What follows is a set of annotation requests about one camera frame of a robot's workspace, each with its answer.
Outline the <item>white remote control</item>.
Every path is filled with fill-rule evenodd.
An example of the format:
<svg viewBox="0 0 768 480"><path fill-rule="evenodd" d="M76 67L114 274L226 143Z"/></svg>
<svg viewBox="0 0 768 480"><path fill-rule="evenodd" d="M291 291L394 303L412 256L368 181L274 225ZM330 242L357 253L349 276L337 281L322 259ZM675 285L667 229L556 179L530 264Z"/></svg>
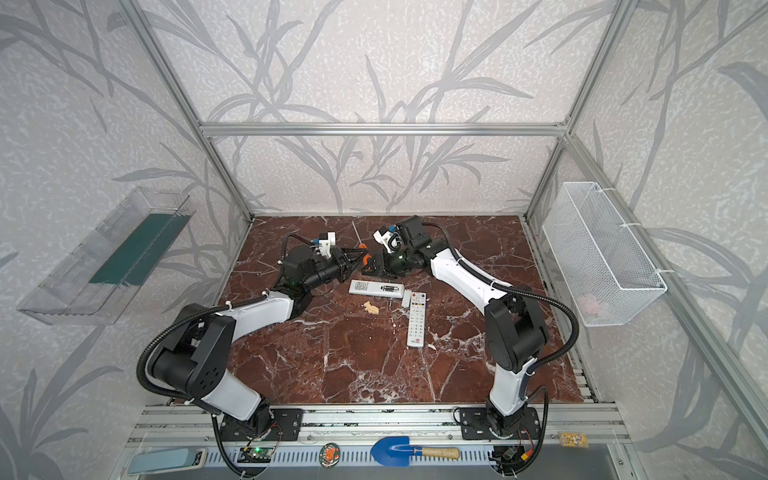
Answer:
<svg viewBox="0 0 768 480"><path fill-rule="evenodd" d="M397 285L401 288L400 292L385 292L381 290L385 285ZM381 298L402 299L405 287L403 284L385 283L370 280L356 279L350 283L349 293L352 295L362 295Z"/></svg>

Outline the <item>white battery cover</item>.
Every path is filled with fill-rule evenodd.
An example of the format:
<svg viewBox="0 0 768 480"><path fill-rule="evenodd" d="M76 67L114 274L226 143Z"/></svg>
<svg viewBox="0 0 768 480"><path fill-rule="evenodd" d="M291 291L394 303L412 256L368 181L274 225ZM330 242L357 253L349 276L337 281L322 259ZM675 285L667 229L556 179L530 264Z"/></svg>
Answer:
<svg viewBox="0 0 768 480"><path fill-rule="evenodd" d="M410 290L408 290L408 289L405 289L404 292L403 292L401 306L403 308L408 308L410 306L410 303L411 303L411 298L412 298L412 292Z"/></svg>

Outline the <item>orange handle screwdriver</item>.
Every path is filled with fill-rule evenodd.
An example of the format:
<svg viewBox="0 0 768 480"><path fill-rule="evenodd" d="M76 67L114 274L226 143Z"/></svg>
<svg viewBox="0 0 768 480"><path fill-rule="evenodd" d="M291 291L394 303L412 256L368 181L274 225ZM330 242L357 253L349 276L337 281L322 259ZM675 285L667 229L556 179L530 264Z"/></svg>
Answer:
<svg viewBox="0 0 768 480"><path fill-rule="evenodd" d="M353 227L353 231L354 231L354 233L355 233L355 235L357 237L357 240L358 240L358 243L359 243L359 248L366 251L366 253L365 253L364 257L363 257L363 260L362 260L362 264L363 264L363 266L367 266L369 264L370 260L371 260L371 255L370 255L370 253L368 251L368 247L362 241L362 238L361 238L361 236L359 234L359 231L357 229L357 226L356 226L355 222L352 221L351 224L352 224L352 227Z"/></svg>

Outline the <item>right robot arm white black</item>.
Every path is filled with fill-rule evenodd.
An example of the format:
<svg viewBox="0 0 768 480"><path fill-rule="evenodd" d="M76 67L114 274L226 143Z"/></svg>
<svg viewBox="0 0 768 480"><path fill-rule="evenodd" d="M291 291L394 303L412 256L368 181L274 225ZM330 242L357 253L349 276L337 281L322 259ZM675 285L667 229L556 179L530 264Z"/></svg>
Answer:
<svg viewBox="0 0 768 480"><path fill-rule="evenodd" d="M528 407L529 378L549 341L538 299L473 265L444 227L418 216L375 230L373 239L380 248L363 268L365 275L399 279L424 270L483 314L486 348L495 363L486 422L492 435L512 437Z"/></svg>

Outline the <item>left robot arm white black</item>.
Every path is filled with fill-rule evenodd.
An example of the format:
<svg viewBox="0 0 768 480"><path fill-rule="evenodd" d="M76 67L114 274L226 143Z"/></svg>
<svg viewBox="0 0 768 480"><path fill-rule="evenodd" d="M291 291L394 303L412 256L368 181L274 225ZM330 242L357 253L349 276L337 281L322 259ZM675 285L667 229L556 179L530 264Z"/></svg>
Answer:
<svg viewBox="0 0 768 480"><path fill-rule="evenodd" d="M366 255L365 248L331 246L322 252L312 243L283 252L276 282L262 295L231 306L184 307L140 354L137 381L151 393L222 417L251 438L268 434L274 423L269 400L227 369L233 343L299 317L314 289L345 282Z"/></svg>

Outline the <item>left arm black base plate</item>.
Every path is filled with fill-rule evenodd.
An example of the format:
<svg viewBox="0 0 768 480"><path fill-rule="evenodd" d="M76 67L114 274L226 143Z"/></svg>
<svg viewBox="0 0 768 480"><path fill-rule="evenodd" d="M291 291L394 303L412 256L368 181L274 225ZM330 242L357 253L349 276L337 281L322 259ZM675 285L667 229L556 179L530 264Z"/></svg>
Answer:
<svg viewBox="0 0 768 480"><path fill-rule="evenodd" d="M298 439L304 411L300 408L262 408L248 420L223 416L219 435L224 442L273 441L293 442Z"/></svg>

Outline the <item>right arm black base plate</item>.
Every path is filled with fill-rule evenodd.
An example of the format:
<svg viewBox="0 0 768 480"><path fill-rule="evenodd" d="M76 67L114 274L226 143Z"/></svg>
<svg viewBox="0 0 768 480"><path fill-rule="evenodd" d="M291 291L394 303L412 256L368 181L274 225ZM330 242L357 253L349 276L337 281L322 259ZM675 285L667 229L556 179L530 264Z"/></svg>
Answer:
<svg viewBox="0 0 768 480"><path fill-rule="evenodd" d="M508 416L490 407L459 408L458 414L463 440L537 440L541 433L538 412L527 405Z"/></svg>

